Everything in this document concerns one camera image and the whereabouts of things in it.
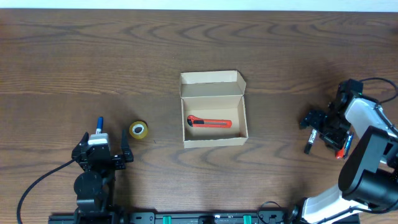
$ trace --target red box cutter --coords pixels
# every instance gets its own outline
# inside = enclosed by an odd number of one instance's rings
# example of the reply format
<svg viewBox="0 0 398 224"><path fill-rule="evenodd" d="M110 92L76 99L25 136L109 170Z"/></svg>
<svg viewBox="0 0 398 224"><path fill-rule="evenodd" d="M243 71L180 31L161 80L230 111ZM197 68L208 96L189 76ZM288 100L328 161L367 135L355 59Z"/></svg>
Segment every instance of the red box cutter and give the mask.
<svg viewBox="0 0 398 224"><path fill-rule="evenodd" d="M201 128L230 128L232 126L232 121L230 120L218 120L218 119L201 119L194 115L188 116L188 124L191 127L201 127Z"/></svg>

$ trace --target white backdrop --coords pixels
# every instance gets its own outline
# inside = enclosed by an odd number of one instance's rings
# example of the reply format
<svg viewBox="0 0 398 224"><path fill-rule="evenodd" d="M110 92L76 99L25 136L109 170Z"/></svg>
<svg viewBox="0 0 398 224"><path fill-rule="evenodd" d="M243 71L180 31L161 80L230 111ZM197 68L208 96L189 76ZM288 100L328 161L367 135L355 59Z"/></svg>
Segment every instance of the white backdrop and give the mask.
<svg viewBox="0 0 398 224"><path fill-rule="evenodd" d="M0 0L0 8L398 12L398 0Z"/></svg>

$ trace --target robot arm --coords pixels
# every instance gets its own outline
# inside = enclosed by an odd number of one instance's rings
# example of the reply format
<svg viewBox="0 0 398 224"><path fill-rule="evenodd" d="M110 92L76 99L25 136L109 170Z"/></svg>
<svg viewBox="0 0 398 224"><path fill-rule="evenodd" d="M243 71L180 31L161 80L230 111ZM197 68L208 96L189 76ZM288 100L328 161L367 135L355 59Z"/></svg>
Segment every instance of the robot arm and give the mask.
<svg viewBox="0 0 398 224"><path fill-rule="evenodd" d="M300 123L312 126L334 150L343 147L351 124L361 139L343 166L338 184L303 201L296 223L333 223L358 212L385 213L398 209L397 131L378 101L362 95L363 84L340 84L329 112L311 111ZM379 169L380 162L395 169Z"/></svg>

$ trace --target blue marker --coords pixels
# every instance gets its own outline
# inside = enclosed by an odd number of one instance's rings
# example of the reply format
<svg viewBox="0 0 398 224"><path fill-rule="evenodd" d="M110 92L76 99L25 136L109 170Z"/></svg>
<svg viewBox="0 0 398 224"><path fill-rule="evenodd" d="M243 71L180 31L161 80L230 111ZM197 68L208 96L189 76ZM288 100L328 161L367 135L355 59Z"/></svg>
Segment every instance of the blue marker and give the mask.
<svg viewBox="0 0 398 224"><path fill-rule="evenodd" d="M97 121L97 129L95 131L95 134L101 134L102 133L102 127L104 125L104 118L99 117Z"/></svg>

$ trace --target black marker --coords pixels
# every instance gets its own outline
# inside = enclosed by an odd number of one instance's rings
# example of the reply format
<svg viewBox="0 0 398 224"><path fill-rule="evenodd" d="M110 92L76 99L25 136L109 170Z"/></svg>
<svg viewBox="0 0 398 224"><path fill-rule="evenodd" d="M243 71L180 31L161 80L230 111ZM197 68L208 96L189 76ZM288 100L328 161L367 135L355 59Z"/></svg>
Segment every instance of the black marker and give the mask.
<svg viewBox="0 0 398 224"><path fill-rule="evenodd" d="M317 136L317 132L318 132L317 130L312 129L312 133L311 133L310 139L307 142L307 145L305 146L304 153L310 154L310 150L311 150L312 144L315 140L315 137Z"/></svg>

